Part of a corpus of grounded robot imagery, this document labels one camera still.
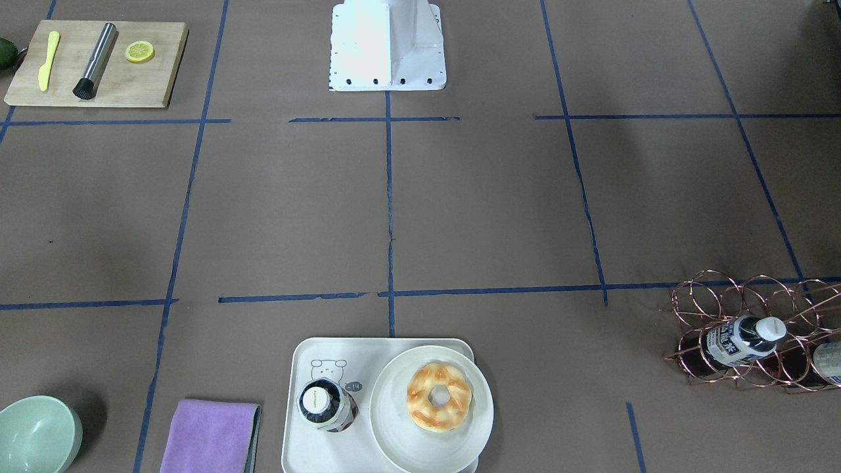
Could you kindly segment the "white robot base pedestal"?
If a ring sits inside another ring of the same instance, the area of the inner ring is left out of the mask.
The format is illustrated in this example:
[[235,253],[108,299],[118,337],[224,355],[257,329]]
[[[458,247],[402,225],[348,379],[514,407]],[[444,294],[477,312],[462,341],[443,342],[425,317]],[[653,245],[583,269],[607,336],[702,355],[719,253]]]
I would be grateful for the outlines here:
[[329,89],[445,89],[442,16],[427,1],[344,1],[331,13]]

